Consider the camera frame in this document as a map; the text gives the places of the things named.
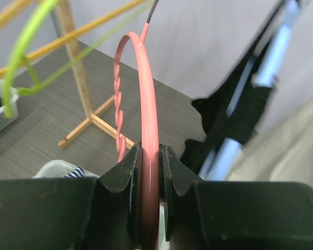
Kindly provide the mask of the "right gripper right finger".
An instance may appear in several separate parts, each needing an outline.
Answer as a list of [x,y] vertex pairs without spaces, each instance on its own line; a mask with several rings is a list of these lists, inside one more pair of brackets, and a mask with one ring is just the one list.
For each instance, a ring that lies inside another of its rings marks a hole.
[[204,181],[161,145],[171,249],[313,249],[313,189],[296,182]]

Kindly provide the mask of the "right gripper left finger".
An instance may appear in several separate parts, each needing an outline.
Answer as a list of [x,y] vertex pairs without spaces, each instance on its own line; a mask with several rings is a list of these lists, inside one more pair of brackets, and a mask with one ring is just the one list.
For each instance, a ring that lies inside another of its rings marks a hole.
[[0,249],[134,249],[142,147],[99,178],[0,180]]

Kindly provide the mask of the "blue striped tank top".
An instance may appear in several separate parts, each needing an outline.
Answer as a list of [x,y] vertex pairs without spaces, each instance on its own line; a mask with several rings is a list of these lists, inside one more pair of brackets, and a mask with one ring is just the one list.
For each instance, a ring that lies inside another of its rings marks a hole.
[[81,166],[76,167],[73,171],[68,172],[65,178],[81,178],[85,176],[85,172]]

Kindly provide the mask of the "light blue hanger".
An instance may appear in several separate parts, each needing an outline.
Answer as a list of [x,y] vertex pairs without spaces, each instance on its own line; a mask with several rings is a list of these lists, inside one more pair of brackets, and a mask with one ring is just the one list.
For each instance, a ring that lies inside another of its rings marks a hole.
[[275,88],[292,29],[303,5],[300,1],[279,1],[268,21],[243,58],[240,75],[232,80],[232,96],[224,100],[226,118],[218,130],[210,131],[205,154],[195,166],[205,180],[224,180],[237,154],[251,139]]

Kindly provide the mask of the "pink hanger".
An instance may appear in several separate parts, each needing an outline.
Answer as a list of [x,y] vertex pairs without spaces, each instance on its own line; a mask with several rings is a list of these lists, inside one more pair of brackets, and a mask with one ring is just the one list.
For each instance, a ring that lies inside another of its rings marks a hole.
[[120,92],[119,62],[126,43],[132,41],[137,60],[141,101],[142,176],[139,229],[141,249],[158,249],[160,206],[159,132],[154,83],[145,48],[149,23],[157,4],[158,1],[153,2],[141,35],[128,32],[122,37],[114,59],[116,147],[119,152],[118,159],[122,160],[125,154],[126,138],[121,135],[124,117],[121,110],[122,94]]

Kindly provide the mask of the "black tank top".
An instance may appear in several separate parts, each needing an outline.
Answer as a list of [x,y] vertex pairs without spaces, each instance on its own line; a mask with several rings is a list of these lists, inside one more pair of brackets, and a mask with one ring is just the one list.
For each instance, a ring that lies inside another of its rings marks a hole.
[[257,72],[277,30],[277,18],[286,6],[278,1],[267,19],[249,44],[242,58],[210,96],[196,98],[191,105],[201,114],[204,141],[185,141],[180,161],[194,173],[199,173],[210,155],[220,152],[226,139],[246,144],[262,116],[272,92],[270,87],[256,87],[251,77]]

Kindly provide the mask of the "yellow hanger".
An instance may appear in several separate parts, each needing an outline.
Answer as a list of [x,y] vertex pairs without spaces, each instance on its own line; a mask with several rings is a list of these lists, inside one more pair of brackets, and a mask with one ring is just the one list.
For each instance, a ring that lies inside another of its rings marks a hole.
[[[9,62],[7,67],[0,69],[0,79],[2,79],[6,71],[9,71],[11,77],[14,77],[16,68],[20,67],[23,63],[21,62],[21,57],[24,55],[25,50],[29,47],[29,43],[33,40],[33,37],[38,33],[39,25],[44,21],[45,15],[54,7],[57,1],[45,1],[42,3],[37,10],[34,12],[29,22],[27,23],[26,30],[23,31],[20,38],[17,40],[16,44],[11,51]],[[74,29],[68,32],[66,35],[54,40],[50,43],[45,44],[41,48],[31,52],[27,55],[30,61],[34,61],[42,56],[49,54],[50,52],[58,49],[65,43],[71,41],[72,39],[78,38],[91,30],[107,23],[108,21],[116,18],[119,15],[133,9],[134,7],[144,4],[146,1],[132,1],[100,18],[96,18],[91,22],[85,24],[84,26]]]

